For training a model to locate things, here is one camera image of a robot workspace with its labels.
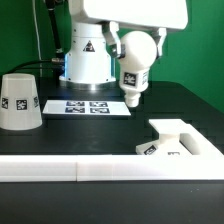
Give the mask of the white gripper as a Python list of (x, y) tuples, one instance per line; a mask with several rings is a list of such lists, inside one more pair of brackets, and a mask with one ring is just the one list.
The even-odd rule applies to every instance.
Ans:
[(167, 36), (165, 28), (183, 30), (188, 23), (186, 0), (68, 0), (68, 3), (75, 21), (89, 24), (104, 22), (102, 33), (113, 58), (122, 56), (119, 24), (122, 28), (153, 28), (152, 52), (158, 59), (163, 55)]

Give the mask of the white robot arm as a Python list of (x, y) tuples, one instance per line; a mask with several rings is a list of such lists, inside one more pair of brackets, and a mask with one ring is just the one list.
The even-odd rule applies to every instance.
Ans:
[(188, 22), (186, 0), (68, 0), (68, 8), (71, 46), (60, 84), (76, 89), (144, 91), (167, 33)]

